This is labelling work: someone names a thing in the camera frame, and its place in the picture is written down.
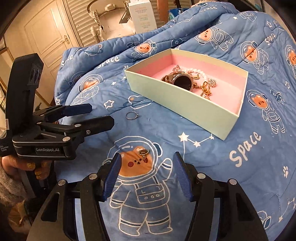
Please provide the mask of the left hand gold nails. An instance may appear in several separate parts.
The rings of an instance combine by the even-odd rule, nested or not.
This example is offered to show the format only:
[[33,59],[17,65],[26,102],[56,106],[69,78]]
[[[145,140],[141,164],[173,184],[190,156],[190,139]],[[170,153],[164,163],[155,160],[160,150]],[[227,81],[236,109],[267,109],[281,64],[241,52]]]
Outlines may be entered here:
[[15,180],[20,180],[19,171],[34,171],[38,180],[44,180],[49,176],[52,161],[41,161],[37,164],[31,160],[21,159],[9,155],[1,158],[1,165],[6,174]]

